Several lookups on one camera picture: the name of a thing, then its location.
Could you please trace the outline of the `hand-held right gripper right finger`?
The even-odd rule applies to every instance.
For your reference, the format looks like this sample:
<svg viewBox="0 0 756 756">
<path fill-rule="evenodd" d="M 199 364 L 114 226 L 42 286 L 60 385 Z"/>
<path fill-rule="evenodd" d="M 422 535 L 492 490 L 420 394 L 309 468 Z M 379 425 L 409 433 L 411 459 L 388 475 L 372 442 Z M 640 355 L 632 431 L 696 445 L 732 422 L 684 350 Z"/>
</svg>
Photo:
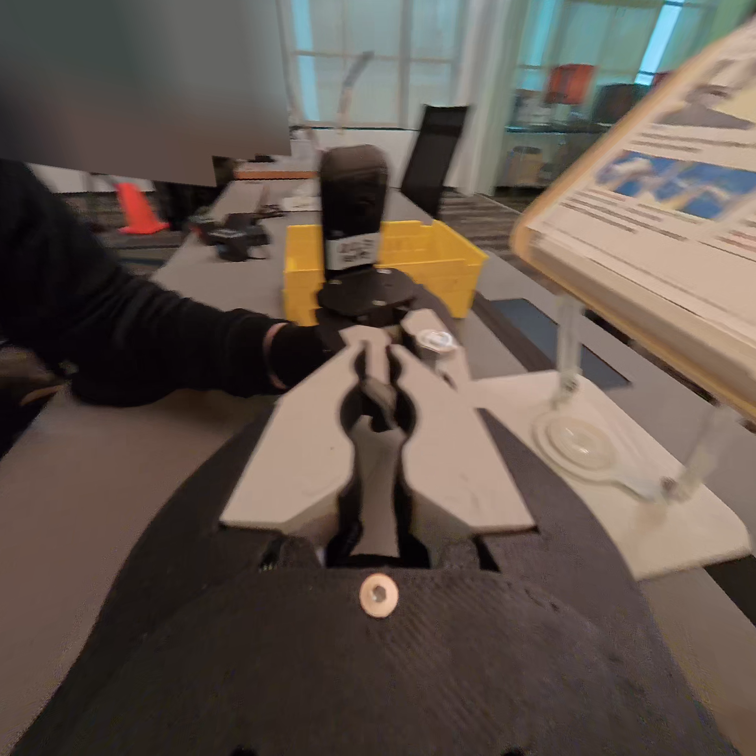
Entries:
<svg viewBox="0 0 756 756">
<path fill-rule="evenodd" d="M 440 551 L 459 539 L 532 530 L 534 518 L 478 412 L 464 350 L 438 356 L 434 367 L 403 345 L 387 352 L 405 433 L 410 533 Z"/>
</svg>

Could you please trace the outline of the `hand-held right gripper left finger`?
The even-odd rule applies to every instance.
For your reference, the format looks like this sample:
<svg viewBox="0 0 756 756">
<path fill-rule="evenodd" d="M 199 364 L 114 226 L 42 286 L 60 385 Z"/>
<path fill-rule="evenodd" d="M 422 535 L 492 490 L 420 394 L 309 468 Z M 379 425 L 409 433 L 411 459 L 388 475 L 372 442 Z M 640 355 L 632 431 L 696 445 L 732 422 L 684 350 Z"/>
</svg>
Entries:
<svg viewBox="0 0 756 756">
<path fill-rule="evenodd" d="M 354 469 L 341 411 L 360 384 L 354 363 L 363 353 L 363 345 L 348 346 L 278 400 L 221 524 L 299 537 L 336 534 L 338 496 Z"/>
</svg>

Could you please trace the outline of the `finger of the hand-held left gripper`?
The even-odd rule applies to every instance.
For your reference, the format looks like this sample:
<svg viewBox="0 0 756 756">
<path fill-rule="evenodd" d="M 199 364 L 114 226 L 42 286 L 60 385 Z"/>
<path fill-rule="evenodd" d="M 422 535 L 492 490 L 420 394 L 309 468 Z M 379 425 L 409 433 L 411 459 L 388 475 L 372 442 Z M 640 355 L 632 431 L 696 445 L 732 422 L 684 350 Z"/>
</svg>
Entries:
<svg viewBox="0 0 756 756">
<path fill-rule="evenodd" d="M 390 335 L 387 331 L 364 325 L 353 325 L 339 331 L 339 336 L 346 346 L 357 346 L 364 354 L 364 369 L 360 375 L 363 380 L 389 385 L 389 346 Z"/>
<path fill-rule="evenodd" d="M 453 354 L 441 357 L 421 351 L 415 343 L 414 337 L 423 329 L 448 331 L 457 340 L 458 349 Z M 451 326 L 442 322 L 433 310 L 428 308 L 413 310 L 402 319 L 402 345 L 432 373 L 445 380 L 450 386 L 465 387 L 470 383 L 471 374 L 466 350 L 458 336 L 454 334 Z"/>
</svg>

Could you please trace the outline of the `yellow plastic bin with divider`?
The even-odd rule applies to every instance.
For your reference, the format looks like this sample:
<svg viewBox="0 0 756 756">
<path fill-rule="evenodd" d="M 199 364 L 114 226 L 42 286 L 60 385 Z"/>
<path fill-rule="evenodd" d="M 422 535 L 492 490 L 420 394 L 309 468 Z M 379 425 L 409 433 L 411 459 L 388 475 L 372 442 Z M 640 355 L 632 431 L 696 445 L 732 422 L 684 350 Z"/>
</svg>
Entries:
<svg viewBox="0 0 756 756">
<path fill-rule="evenodd" d="M 487 260 L 486 253 L 444 222 L 383 222 L 377 266 L 409 275 L 436 295 L 454 319 L 467 317 Z M 281 290 L 284 315 L 289 321 L 316 324 L 316 294 L 323 283 L 321 227 L 290 225 Z"/>
</svg>

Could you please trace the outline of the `person's left forearm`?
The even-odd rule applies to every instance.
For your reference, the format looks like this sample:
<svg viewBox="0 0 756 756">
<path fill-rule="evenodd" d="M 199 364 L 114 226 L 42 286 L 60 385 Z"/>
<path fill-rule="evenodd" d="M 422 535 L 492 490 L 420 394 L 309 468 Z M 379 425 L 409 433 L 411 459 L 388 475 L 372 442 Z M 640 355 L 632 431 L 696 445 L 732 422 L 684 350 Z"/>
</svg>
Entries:
<svg viewBox="0 0 756 756">
<path fill-rule="evenodd" d="M 139 277 L 23 163 L 1 164 L 2 333 L 75 377 L 152 402 L 176 389 L 243 398 L 285 390 L 284 322 L 221 311 Z"/>
</svg>

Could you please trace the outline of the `black office chair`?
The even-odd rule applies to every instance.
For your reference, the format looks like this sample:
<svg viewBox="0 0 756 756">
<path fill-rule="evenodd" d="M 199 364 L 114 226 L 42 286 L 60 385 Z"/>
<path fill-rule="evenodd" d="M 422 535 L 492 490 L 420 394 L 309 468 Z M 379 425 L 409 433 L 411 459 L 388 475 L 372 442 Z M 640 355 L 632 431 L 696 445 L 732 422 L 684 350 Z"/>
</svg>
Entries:
<svg viewBox="0 0 756 756">
<path fill-rule="evenodd" d="M 445 179 L 462 137 L 469 106 L 425 105 L 399 190 L 434 220 L 439 218 Z"/>
</svg>

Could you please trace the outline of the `black table device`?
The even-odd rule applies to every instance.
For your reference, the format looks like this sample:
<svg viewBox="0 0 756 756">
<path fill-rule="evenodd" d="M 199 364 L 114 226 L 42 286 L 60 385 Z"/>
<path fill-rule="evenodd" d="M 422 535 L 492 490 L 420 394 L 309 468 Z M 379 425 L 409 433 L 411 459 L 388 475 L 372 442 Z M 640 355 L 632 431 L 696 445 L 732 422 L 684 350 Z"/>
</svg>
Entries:
<svg viewBox="0 0 756 756">
<path fill-rule="evenodd" d="M 260 221 L 258 213 L 230 213 L 221 220 L 203 213 L 192 215 L 187 223 L 217 257 L 236 262 L 270 258 L 271 239 Z"/>
</svg>

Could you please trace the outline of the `orange traffic cone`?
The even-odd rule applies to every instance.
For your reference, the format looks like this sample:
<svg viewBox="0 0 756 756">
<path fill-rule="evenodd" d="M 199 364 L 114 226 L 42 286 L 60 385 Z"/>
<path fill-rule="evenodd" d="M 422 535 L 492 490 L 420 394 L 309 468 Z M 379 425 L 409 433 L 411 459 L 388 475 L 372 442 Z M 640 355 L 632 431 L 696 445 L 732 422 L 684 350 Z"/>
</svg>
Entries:
<svg viewBox="0 0 756 756">
<path fill-rule="evenodd" d="M 119 207 L 126 222 L 119 229 L 121 234 L 147 236 L 169 230 L 169 224 L 157 217 L 146 195 L 135 184 L 118 182 L 115 186 Z"/>
</svg>

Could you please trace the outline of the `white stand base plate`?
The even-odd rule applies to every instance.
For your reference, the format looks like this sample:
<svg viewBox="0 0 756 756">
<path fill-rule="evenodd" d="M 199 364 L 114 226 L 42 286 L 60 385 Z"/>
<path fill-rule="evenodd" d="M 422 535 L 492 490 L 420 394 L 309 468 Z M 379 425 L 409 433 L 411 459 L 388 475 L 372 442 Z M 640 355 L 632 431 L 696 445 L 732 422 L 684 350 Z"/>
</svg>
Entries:
<svg viewBox="0 0 756 756">
<path fill-rule="evenodd" d="M 683 465 L 609 396 L 580 376 L 557 408 L 556 371 L 474 380 L 467 396 L 496 437 L 530 452 L 504 452 L 537 528 L 581 568 L 625 579 L 737 560 L 752 552 L 745 524 L 702 478 L 681 499 L 665 489 Z"/>
</svg>

